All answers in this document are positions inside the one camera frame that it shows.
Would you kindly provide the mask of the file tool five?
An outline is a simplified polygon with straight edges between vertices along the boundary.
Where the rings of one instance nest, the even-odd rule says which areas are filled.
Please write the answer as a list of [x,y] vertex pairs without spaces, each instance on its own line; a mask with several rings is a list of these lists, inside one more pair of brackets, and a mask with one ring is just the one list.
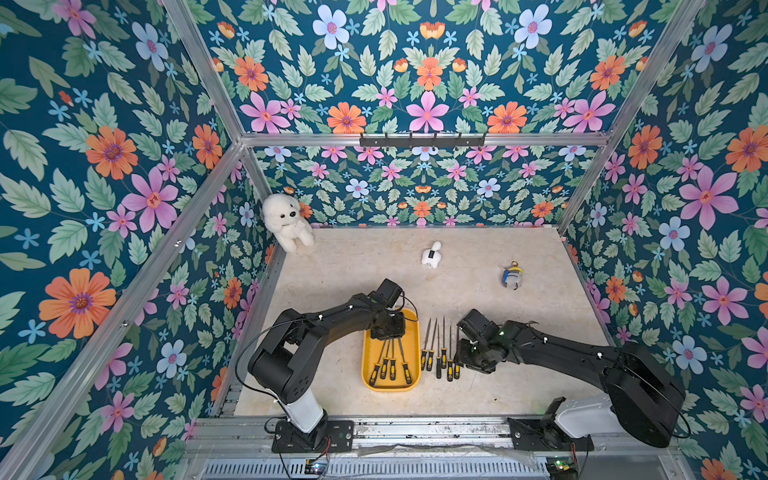
[[453,382],[455,375],[454,375],[454,361],[453,361],[453,351],[452,351],[452,349],[453,349],[453,334],[452,334],[452,329],[451,328],[447,329],[446,336],[447,336],[447,341],[446,341],[446,343],[447,343],[447,355],[446,355],[446,360],[447,360],[447,367],[446,367],[447,381],[448,382]]

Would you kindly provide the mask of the file tool four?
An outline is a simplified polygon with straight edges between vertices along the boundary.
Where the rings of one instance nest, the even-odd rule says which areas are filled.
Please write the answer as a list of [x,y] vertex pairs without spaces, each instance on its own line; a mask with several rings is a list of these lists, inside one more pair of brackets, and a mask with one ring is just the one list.
[[442,318],[440,330],[440,357],[439,366],[441,370],[447,368],[447,322],[445,316]]

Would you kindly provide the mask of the yellow plastic storage tray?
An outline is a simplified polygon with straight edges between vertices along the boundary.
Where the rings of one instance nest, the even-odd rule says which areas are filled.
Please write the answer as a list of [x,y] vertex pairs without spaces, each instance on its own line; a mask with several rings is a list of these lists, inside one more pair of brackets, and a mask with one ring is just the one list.
[[379,393],[413,390],[421,378],[419,317],[413,308],[403,310],[405,333],[390,340],[375,340],[365,332],[361,362],[364,385]]

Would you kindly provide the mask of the file tool one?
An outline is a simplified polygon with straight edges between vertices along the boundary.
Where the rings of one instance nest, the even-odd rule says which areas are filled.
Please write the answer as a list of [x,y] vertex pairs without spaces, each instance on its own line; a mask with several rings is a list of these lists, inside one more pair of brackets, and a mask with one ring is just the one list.
[[430,340],[430,331],[431,331],[431,325],[432,325],[432,319],[429,318],[427,322],[427,327],[425,329],[424,338],[423,338],[423,345],[420,351],[420,370],[424,371],[426,369],[426,362],[427,362],[427,355],[428,355],[428,342]]

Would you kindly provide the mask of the file tool three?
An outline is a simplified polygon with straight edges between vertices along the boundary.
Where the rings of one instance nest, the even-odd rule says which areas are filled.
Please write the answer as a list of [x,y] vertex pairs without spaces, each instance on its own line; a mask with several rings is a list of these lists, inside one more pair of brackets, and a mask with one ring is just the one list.
[[434,333],[434,339],[433,339],[433,343],[434,343],[434,348],[433,348],[434,366],[433,366],[433,369],[435,371],[435,378],[437,380],[440,380],[442,378],[442,360],[441,360],[441,355],[440,355],[440,337],[441,337],[440,330],[441,330],[440,326],[437,325],[435,327],[435,333]]

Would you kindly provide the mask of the file tool nine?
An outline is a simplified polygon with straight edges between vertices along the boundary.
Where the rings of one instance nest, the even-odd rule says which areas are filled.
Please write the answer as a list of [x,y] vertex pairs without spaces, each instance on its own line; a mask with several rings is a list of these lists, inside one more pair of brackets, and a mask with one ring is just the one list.
[[380,379],[386,379],[388,374],[388,365],[389,365],[389,352],[391,347],[391,340],[387,340],[383,346],[383,359],[381,363],[381,368],[379,372],[379,378]]

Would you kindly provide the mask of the file tool seven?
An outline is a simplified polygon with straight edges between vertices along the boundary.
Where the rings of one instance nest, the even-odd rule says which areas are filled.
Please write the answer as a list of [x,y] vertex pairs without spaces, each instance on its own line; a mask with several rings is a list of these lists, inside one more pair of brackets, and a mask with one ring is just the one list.
[[413,383],[413,379],[412,379],[411,371],[410,371],[409,364],[408,364],[408,361],[407,361],[407,358],[406,358],[406,355],[405,355],[405,349],[404,349],[404,346],[403,346],[401,338],[397,339],[397,344],[398,344],[399,352],[400,352],[400,355],[401,355],[401,366],[402,366],[402,369],[403,369],[403,376],[404,376],[404,379],[405,379],[405,383],[408,386],[410,386]]

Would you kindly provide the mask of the file tool eight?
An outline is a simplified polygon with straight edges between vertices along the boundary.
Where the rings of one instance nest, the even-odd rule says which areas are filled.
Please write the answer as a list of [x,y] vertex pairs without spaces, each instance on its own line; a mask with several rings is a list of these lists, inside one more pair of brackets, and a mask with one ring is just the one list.
[[397,378],[396,374],[396,355],[395,355],[395,341],[391,341],[390,346],[390,366],[389,366],[389,380],[394,382]]

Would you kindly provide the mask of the file tool two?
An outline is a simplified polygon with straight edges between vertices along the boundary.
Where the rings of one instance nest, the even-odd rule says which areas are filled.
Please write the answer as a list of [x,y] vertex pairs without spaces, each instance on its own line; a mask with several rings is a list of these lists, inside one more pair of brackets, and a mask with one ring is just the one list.
[[434,356],[435,356],[435,341],[437,339],[437,322],[434,320],[432,322],[432,329],[431,329],[431,337],[429,342],[429,348],[427,349],[427,357],[426,357],[426,366],[425,369],[428,372],[431,372],[434,368]]

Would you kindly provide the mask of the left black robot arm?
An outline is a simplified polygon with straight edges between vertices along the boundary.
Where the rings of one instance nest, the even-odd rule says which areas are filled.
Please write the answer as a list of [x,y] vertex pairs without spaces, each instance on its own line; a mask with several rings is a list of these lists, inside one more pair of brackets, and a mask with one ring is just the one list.
[[311,392],[323,353],[345,336],[367,331],[374,340],[405,334],[406,319],[396,307],[405,294],[385,280],[368,294],[355,294],[329,309],[299,313],[283,311],[268,328],[247,363],[248,373],[262,390],[276,397],[289,424],[312,436],[323,430],[327,413]]

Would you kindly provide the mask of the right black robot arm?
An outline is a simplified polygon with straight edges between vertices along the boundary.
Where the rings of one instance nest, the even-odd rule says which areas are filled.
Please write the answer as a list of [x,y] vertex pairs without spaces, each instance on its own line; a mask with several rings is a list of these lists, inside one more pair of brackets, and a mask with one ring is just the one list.
[[573,377],[607,394],[618,424],[636,440],[657,448],[670,445],[686,392],[645,346],[581,343],[517,321],[499,325],[476,309],[458,328],[463,337],[455,361],[462,367],[492,374],[498,364],[512,363]]

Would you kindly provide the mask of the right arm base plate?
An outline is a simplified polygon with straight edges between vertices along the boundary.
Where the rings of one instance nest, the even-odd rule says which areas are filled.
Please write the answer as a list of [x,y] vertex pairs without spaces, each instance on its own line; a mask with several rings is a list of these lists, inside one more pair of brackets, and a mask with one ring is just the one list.
[[573,438],[562,430],[553,417],[508,417],[513,446],[528,452],[591,452],[590,437]]

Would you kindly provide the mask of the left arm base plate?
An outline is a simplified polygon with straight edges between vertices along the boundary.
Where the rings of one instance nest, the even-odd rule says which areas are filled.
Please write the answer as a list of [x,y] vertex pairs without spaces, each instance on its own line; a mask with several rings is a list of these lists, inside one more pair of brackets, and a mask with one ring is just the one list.
[[301,432],[288,420],[275,427],[273,453],[345,453],[352,450],[355,423],[350,420],[325,420],[311,433]]

